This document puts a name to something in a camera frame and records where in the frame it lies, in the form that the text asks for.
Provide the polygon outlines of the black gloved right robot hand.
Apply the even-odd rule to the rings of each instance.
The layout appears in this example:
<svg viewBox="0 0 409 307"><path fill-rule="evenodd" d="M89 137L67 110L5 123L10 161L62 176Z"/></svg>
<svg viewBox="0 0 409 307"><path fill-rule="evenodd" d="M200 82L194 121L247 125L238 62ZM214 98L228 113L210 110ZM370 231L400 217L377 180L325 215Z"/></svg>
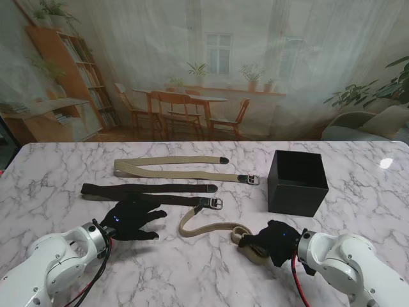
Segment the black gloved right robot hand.
<svg viewBox="0 0 409 307"><path fill-rule="evenodd" d="M290 225L270 220L268 226L257 235L245 235L238 243L240 248L257 246L266 250L276 267L290 260L298 247L301 234Z"/></svg>

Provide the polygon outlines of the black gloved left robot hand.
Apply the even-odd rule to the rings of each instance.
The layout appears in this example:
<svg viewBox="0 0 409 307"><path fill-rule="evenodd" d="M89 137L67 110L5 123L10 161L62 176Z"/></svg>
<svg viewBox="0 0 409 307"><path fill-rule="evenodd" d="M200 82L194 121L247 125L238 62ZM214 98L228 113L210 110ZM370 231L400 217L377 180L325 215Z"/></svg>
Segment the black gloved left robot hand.
<svg viewBox="0 0 409 307"><path fill-rule="evenodd" d="M108 211L100 226L113 229L114 234L111 237L114 240L155 240L159 238L156 232L145 232L141 228L167 216L164 210L158 210L159 207L159 203L120 201Z"/></svg>

